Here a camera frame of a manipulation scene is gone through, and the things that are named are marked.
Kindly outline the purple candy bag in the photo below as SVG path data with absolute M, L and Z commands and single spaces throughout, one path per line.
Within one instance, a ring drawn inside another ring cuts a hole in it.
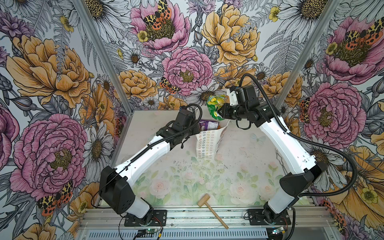
M 212 120 L 200 120 L 199 121 L 200 131 L 214 131 L 220 128 L 220 123 Z

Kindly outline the white flower-print paper bag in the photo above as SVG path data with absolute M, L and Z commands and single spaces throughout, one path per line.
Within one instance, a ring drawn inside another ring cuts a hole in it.
M 196 135 L 196 155 L 200 159 L 214 160 L 219 150 L 223 135 L 229 124 L 229 120 L 217 121 L 220 123 L 220 128 L 214 131 L 200 131 Z

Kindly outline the green Fox's spring tea bag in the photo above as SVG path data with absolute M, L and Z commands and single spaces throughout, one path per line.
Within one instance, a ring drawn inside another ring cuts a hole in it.
M 227 103 L 226 95 L 210 96 L 207 100 L 207 108 L 210 115 L 218 121 L 223 121 L 224 118 L 220 115 L 219 109 Z

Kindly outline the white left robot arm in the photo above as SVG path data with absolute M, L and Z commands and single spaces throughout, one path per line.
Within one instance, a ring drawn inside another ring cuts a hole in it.
M 105 167 L 102 170 L 99 196 L 118 215 L 127 213 L 147 225 L 154 217 L 154 208 L 135 195 L 133 185 L 158 159 L 174 147 L 182 146 L 191 136 L 199 134 L 202 116 L 203 110 L 199 105 L 182 106 L 176 119 L 160 128 L 137 154 L 114 168 Z

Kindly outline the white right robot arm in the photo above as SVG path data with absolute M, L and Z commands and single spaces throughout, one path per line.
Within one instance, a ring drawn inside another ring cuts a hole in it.
M 264 218 L 271 223 L 299 200 L 301 193 L 326 171 L 327 165 L 317 161 L 291 135 L 273 105 L 260 103 L 253 86 L 231 87 L 227 96 L 229 102 L 219 108 L 218 115 L 228 120 L 247 120 L 261 129 L 288 167 L 288 173 L 280 179 L 280 188 L 264 205 Z

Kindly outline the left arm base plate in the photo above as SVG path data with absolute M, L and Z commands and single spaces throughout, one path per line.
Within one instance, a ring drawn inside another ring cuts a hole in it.
M 150 210 L 143 218 L 128 214 L 125 218 L 125 227 L 164 227 L 167 222 L 167 210 Z

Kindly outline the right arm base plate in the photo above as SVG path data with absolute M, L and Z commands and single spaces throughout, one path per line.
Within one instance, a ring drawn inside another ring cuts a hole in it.
M 288 210 L 284 210 L 280 214 L 265 209 L 248 209 L 243 218 L 250 222 L 251 226 L 258 225 L 290 225 L 291 219 Z

